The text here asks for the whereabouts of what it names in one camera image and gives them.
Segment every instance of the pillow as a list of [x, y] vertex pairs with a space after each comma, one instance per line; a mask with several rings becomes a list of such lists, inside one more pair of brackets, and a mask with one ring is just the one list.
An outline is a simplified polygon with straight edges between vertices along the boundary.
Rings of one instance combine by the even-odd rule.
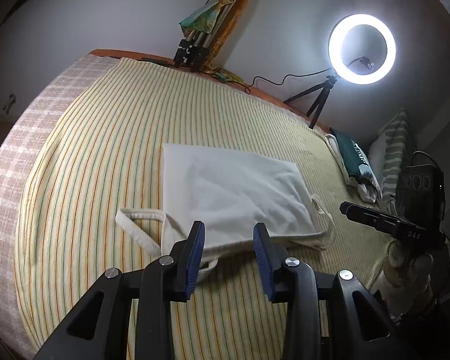
[[[384, 198], [396, 198], [399, 174], [404, 167], [409, 166], [415, 147], [415, 140], [408, 126], [407, 112], [402, 108], [380, 129], [378, 138], [368, 150], [368, 160]], [[393, 203], [387, 211], [394, 213]]]

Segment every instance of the ring light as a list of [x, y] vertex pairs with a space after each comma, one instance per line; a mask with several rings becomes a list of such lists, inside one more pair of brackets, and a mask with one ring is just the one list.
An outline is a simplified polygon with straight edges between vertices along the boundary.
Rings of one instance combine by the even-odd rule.
[[[362, 24], [376, 28], [382, 34], [387, 44], [387, 57], [382, 66], [377, 71], [366, 75], [354, 73], [342, 61], [342, 45], [346, 35], [352, 28]], [[387, 75], [395, 62], [396, 46], [394, 36], [384, 23], [376, 17], [357, 14], [345, 17], [335, 26], [330, 35], [328, 54], [331, 65], [339, 76], [351, 83], [364, 85], [375, 83]]]

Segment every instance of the canvas bag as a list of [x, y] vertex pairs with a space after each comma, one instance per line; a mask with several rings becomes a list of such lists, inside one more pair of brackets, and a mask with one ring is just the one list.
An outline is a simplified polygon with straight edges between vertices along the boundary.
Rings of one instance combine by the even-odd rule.
[[[120, 209], [115, 220], [153, 257], [169, 254], [195, 220], [205, 223], [198, 281], [219, 257], [253, 249], [253, 227], [264, 222], [274, 242], [323, 250], [332, 241], [332, 216], [310, 195], [295, 163], [258, 154], [167, 143], [162, 151], [163, 211]], [[320, 225], [318, 216], [326, 225]], [[163, 223], [158, 245], [132, 219]]]

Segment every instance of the wooden headboard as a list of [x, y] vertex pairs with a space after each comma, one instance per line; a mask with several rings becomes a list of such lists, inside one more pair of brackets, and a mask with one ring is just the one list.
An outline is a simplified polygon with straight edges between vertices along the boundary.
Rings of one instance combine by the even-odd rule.
[[[135, 51], [123, 51], [123, 50], [107, 50], [107, 49], [96, 49], [93, 51], [90, 51], [89, 54], [92, 54], [94, 56], [109, 56], [109, 57], [113, 57], [113, 58], [130, 58], [130, 59], [137, 59], [140, 60], [142, 58], [148, 58], [148, 59], [159, 59], [161, 61], [164, 62], [168, 62], [170, 65], [174, 64], [173, 59], [170, 58], [166, 58], [163, 56], [158, 56], [158, 55], [152, 55], [152, 54], [144, 54], [142, 52], [135, 52]], [[213, 81], [218, 81], [215, 78], [213, 78], [212, 76], [205, 74], [205, 73], [194, 73], [194, 74], [198, 74], [204, 78], [207, 78], [209, 80], [213, 80]], [[236, 88], [239, 90], [243, 90], [243, 87], [241, 87], [238, 84], [232, 83], [232, 82], [227, 82], [227, 85], [231, 86], [232, 88]], [[252, 96], [256, 96], [259, 97], [260, 99], [263, 99], [269, 103], [272, 103], [274, 105], [277, 105], [280, 108], [286, 109], [288, 111], [293, 112], [294, 114], [303, 117], [305, 120], [307, 121], [311, 121], [311, 118], [306, 117], [303, 113], [301, 113], [300, 111], [294, 109], [293, 107], [290, 107], [289, 105], [284, 104], [281, 100], [276, 99], [275, 97], [269, 95], [267, 92], [264, 92], [258, 88], [255, 87], [250, 87], [250, 94]], [[319, 126], [324, 132], [328, 133], [329, 132], [329, 128], [327, 126], [322, 125], [321, 123], [317, 123], [317, 126]]]

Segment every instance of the bed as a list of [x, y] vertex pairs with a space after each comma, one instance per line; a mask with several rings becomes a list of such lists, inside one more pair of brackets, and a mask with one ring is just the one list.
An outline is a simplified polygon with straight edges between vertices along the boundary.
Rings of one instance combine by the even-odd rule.
[[[34, 301], [37, 297], [36, 293], [30, 292], [26, 280], [24, 281], [26, 274], [22, 271], [21, 263], [17, 265], [18, 269], [14, 269], [14, 261], [21, 262], [22, 257], [26, 259], [29, 255], [27, 254], [29, 251], [23, 246], [26, 242], [20, 243], [20, 240], [15, 238], [23, 188], [50, 132], [54, 130], [63, 114], [67, 110], [70, 111], [69, 107], [74, 100], [81, 93], [82, 98], [89, 95], [85, 90], [98, 78], [107, 77], [107, 72], [110, 73], [111, 69], [117, 68], [120, 64], [135, 66], [134, 63], [145, 63], [134, 62], [131, 59], [119, 61], [117, 57], [140, 59], [143, 56], [139, 53], [95, 50], [80, 58], [54, 79], [31, 103], [0, 148], [0, 337], [6, 345], [26, 359], [33, 357], [63, 317], [63, 313], [78, 300], [77, 296], [80, 296], [80, 293], [83, 293], [96, 277], [91, 274], [81, 287], [74, 289], [77, 291], [75, 296], [62, 299], [65, 305], [62, 310], [57, 309], [50, 314], [45, 309], [51, 308], [51, 299], [40, 304], [38, 307], [40, 310], [30, 310], [34, 307], [29, 307], [30, 303], [20, 297], [17, 302], [17, 290], [21, 295], [26, 293], [27, 296], [33, 296]], [[160, 74], [170, 74], [170, 79], [175, 80], [174, 85], [181, 82], [180, 80], [189, 80], [193, 83], [192, 89], [187, 92], [187, 98], [192, 99], [190, 104], [193, 103], [196, 90], [213, 91], [220, 94], [220, 99], [224, 99], [224, 103], [208, 106], [212, 111], [214, 107], [220, 107], [223, 111], [214, 114], [216, 125], [210, 127], [211, 136], [215, 134], [216, 137], [221, 137], [220, 139], [215, 138], [216, 142], [213, 141], [214, 138], [211, 138], [211, 142], [205, 139], [197, 142], [197, 137], [187, 130], [186, 120], [190, 123], [190, 119], [185, 116], [183, 121], [186, 131], [183, 134], [183, 140], [180, 139], [182, 134], [178, 133], [177, 143], [191, 142], [231, 147], [272, 157], [282, 157], [279, 150], [274, 147], [280, 144], [272, 143], [277, 129], [296, 139], [296, 142], [289, 147], [289, 153], [284, 155], [285, 158], [279, 159], [296, 162], [304, 174], [310, 192], [320, 195], [334, 217], [335, 240], [332, 246], [323, 252], [298, 247], [291, 253], [314, 269], [324, 272], [336, 273], [341, 268], [350, 269], [365, 285], [369, 286], [380, 267], [389, 238], [370, 228], [348, 222], [339, 213], [338, 205], [341, 201], [349, 200], [355, 203], [360, 201], [356, 193], [344, 185], [340, 170], [321, 137], [322, 133], [308, 129], [306, 120], [300, 116], [299, 112], [293, 112], [278, 100], [260, 91], [253, 92], [255, 96], [249, 96], [235, 88], [187, 72], [172, 74], [168, 70], [160, 70]], [[234, 106], [227, 108], [228, 102]], [[240, 128], [249, 127], [246, 130], [246, 135], [249, 137], [247, 142], [244, 140], [238, 143], [239, 141], [234, 138], [240, 135], [240, 130], [237, 130], [239, 125], [242, 126]], [[161, 124], [157, 126], [159, 130], [164, 128]], [[147, 162], [144, 167], [147, 172], [154, 175], [152, 169], [156, 169], [156, 163], [153, 160]], [[151, 186], [158, 189], [159, 177], [156, 175], [154, 177], [156, 180]], [[150, 202], [151, 206], [159, 206], [159, 204], [159, 201]], [[29, 237], [30, 234], [18, 234], [20, 239], [23, 237], [36, 242], [35, 238]], [[19, 245], [18, 250], [15, 248], [16, 242]], [[140, 254], [136, 245], [129, 242], [126, 247]], [[127, 271], [139, 269], [147, 262], [146, 256], [143, 256], [140, 262], [131, 261], [123, 264], [121, 260], [110, 258], [103, 263], [103, 266], [102, 264], [94, 266], [92, 271], [101, 273], [100, 270], [110, 263]], [[40, 269], [46, 266], [45, 259], [39, 263]], [[63, 285], [62, 280], [65, 278], [59, 277], [53, 286]], [[49, 289], [51, 285], [48, 281], [39, 280], [41, 289], [45, 287]], [[280, 357], [286, 309], [283, 305], [272, 306], [265, 301], [253, 253], [242, 253], [236, 258], [222, 260], [216, 272], [199, 286], [193, 300], [187, 305], [176, 305], [172, 311], [177, 359], [277, 359]], [[133, 327], [133, 321], [131, 321], [130, 334], [134, 333]], [[131, 337], [128, 346], [129, 354], [133, 352], [133, 342]]]

